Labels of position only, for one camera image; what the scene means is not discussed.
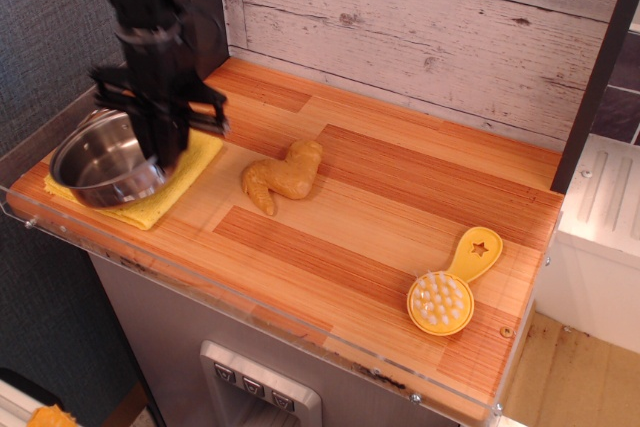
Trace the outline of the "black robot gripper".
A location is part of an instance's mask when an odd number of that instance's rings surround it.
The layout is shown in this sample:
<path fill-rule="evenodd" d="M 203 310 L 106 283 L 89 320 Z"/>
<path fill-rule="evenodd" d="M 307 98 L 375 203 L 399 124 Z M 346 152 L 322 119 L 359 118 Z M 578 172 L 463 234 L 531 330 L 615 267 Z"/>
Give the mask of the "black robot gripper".
<path fill-rule="evenodd" d="M 155 157 L 167 178 L 188 147 L 189 126 L 226 135 L 226 97 L 208 86 L 196 71 L 196 55 L 181 39 L 155 44 L 123 44 L 126 65 L 91 70 L 101 106 L 130 114 L 131 126 L 145 158 Z M 187 123 L 165 121 L 170 115 Z"/>

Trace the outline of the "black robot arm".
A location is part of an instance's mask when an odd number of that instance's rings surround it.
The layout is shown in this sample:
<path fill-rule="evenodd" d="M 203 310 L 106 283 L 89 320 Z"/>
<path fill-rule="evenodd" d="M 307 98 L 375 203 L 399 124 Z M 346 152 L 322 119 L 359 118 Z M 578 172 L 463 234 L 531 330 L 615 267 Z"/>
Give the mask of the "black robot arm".
<path fill-rule="evenodd" d="M 224 135 L 226 98 L 197 71 L 192 0 L 109 0 L 122 67 L 92 70 L 99 106 L 126 113 L 145 158 L 174 167 L 193 128 Z"/>

